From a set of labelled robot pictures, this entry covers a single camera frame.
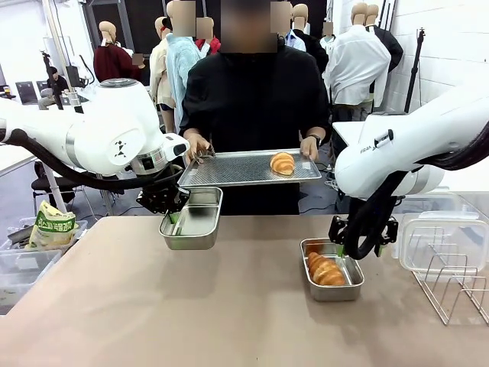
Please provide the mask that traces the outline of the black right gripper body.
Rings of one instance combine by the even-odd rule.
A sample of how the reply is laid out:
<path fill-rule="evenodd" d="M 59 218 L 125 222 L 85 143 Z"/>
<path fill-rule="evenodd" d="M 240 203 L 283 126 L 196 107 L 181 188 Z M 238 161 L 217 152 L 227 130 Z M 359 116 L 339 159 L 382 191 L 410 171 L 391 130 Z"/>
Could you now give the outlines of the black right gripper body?
<path fill-rule="evenodd" d="M 380 216 L 349 216 L 344 231 L 344 245 L 376 245 L 387 224 Z"/>

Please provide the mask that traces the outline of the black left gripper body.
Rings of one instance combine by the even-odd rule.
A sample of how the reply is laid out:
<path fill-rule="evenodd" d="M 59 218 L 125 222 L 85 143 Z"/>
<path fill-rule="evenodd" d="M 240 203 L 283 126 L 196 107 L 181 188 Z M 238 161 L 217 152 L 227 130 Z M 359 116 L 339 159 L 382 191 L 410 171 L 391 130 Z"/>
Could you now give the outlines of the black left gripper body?
<path fill-rule="evenodd" d="M 157 178 L 152 184 L 143 187 L 139 193 L 139 197 L 156 199 L 156 200 L 166 200 L 170 198 L 173 200 L 178 193 L 177 181 L 182 175 L 182 171 L 176 171 L 170 176 Z"/>

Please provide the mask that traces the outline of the person's right hand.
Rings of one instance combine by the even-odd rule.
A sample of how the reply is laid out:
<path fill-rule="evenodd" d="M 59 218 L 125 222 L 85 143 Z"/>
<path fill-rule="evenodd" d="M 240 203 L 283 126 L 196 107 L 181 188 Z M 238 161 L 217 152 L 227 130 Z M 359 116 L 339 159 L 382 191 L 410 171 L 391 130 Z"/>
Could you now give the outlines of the person's right hand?
<path fill-rule="evenodd" d="M 185 135 L 189 142 L 189 150 L 186 153 L 186 163 L 192 161 L 200 162 L 204 157 L 213 157 L 215 155 L 212 145 L 201 134 L 189 132 Z"/>

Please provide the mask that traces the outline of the person's left hand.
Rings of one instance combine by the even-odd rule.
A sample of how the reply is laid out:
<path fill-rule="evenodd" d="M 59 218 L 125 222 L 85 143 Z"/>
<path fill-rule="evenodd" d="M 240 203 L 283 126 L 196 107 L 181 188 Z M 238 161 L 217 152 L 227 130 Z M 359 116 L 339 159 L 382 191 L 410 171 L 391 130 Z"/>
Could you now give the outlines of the person's left hand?
<path fill-rule="evenodd" d="M 319 156 L 319 149 L 316 136 L 310 135 L 307 138 L 302 139 L 300 143 L 300 153 L 312 161 L 317 160 Z"/>

